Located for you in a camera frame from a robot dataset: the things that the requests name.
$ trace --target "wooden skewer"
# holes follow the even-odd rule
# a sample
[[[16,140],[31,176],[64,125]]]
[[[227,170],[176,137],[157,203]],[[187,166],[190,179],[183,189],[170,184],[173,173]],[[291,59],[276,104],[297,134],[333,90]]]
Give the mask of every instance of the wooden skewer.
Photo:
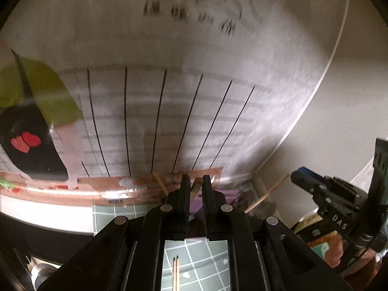
[[[193,182],[193,186],[191,186],[190,190],[190,204],[193,202],[195,196],[197,196],[197,193],[199,192],[199,189],[201,188],[203,184],[203,179],[201,177],[196,177]]]
[[[290,174],[284,175],[284,177],[280,181],[278,181],[270,190],[268,190],[263,196],[261,196],[258,200],[253,202],[248,208],[246,208],[245,213],[248,213],[258,204],[260,204],[265,198],[267,198],[271,194],[271,192],[278,189],[289,177],[290,177]]]
[[[168,190],[167,190],[166,186],[164,185],[162,179],[160,178],[159,174],[158,173],[154,173],[154,176],[155,176],[156,180],[158,181],[159,186],[162,188],[164,194],[167,196],[168,195]]]
[[[177,261],[172,262],[172,291],[177,291]]]
[[[180,278],[179,278],[179,257],[177,256],[177,261],[176,261],[176,264],[177,264],[177,278],[176,278],[176,281],[177,281],[177,291],[179,291],[179,285],[180,285]]]

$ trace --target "tile grout line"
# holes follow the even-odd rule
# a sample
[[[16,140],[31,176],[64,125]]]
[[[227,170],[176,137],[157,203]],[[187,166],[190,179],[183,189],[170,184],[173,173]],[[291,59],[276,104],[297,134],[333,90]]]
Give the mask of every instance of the tile grout line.
[[[202,241],[189,243],[189,244],[187,244],[187,246],[195,245],[195,244],[198,244],[198,243],[201,243],[201,242],[202,242]],[[169,251],[169,250],[175,250],[175,249],[181,248],[181,247],[184,247],[184,245],[179,245],[179,246],[174,246],[174,247],[165,248],[165,250],[167,250],[167,251]]]
[[[164,255],[166,255],[166,259],[167,259],[167,263],[168,263],[168,267],[169,267],[168,270],[170,270],[170,271],[171,271],[171,274],[173,274],[173,272],[172,272],[172,267],[171,267],[171,263],[170,263],[170,260],[168,259],[168,255],[167,255],[166,249],[164,249]]]
[[[229,270],[229,268],[228,268],[228,269],[221,270],[220,273],[223,273],[223,272],[225,272],[225,271],[227,271],[227,270]],[[198,279],[198,280],[194,280],[194,281],[190,281],[190,282],[187,282],[187,283],[183,283],[183,284],[181,284],[180,286],[183,287],[183,286],[187,286],[187,285],[189,285],[189,284],[193,284],[193,283],[198,282],[198,283],[199,283],[199,286],[201,287],[201,286],[202,286],[202,285],[201,285],[201,281],[206,280],[207,278],[214,277],[215,275],[217,275],[217,274],[212,274],[212,275],[210,275],[210,276],[207,276],[206,278],[201,278],[201,279]],[[168,289],[172,289],[172,287],[162,288],[161,290],[168,290]]]
[[[205,244],[206,244],[206,247],[208,248],[208,251],[210,253],[211,260],[213,261],[214,266],[216,267],[216,271],[217,271],[218,277],[220,278],[221,284],[222,284],[223,288],[225,289],[224,282],[222,281],[222,278],[221,278],[221,275],[220,275],[220,271],[218,270],[218,266],[216,264],[216,261],[214,260],[214,257],[213,257],[213,254],[212,254],[211,250],[210,250],[210,247],[209,247],[207,239],[205,239]]]
[[[203,286],[199,280],[199,276],[198,276],[198,273],[197,273],[197,270],[195,269],[195,266],[193,265],[193,259],[191,258],[191,255],[190,255],[190,252],[189,252],[189,248],[187,247],[187,244],[186,244],[186,241],[185,241],[185,247],[186,247],[186,251],[187,251],[187,254],[189,255],[189,259],[190,259],[190,262],[191,262],[191,266],[193,267],[194,269],[194,273],[195,273],[195,276],[197,277],[197,280],[198,280],[198,283],[199,283],[199,286],[201,288],[201,291],[204,291],[203,290]]]

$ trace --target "gray tiled floor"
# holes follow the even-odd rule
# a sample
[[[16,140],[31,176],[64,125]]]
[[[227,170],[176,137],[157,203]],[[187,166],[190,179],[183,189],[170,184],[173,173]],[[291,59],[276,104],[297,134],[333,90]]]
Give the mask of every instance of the gray tiled floor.
[[[141,217],[154,204],[130,206],[93,206],[94,233],[114,217]],[[179,256],[181,291],[230,291],[228,248],[225,241],[209,242],[204,237],[184,242],[166,241],[164,247],[162,290],[172,290],[172,264]]]

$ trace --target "purple object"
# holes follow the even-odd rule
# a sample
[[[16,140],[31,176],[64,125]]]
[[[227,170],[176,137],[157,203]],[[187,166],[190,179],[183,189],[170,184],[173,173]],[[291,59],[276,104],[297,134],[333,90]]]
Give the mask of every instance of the purple object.
[[[231,204],[240,195],[240,190],[237,189],[216,189],[225,195],[226,202]],[[202,192],[199,191],[193,202],[190,204],[190,214],[196,214],[199,209],[202,208]]]

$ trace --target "grid chart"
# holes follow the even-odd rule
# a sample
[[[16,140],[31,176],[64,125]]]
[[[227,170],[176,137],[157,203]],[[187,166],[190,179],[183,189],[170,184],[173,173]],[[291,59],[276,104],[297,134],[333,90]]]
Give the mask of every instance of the grid chart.
[[[9,160],[8,156],[5,154],[3,148],[0,146],[0,171],[17,173],[18,168],[13,165],[13,163]]]
[[[83,112],[81,177],[223,167],[248,136],[264,86],[213,73],[101,66],[59,73]],[[60,140],[54,144],[61,151]]]
[[[94,205],[94,234],[118,215],[125,215],[128,219],[132,219],[145,215],[154,207],[154,204]],[[172,290],[172,263],[176,256],[179,256],[182,291],[230,291],[226,241],[209,242],[204,237],[186,239],[184,242],[166,241],[161,290]]]

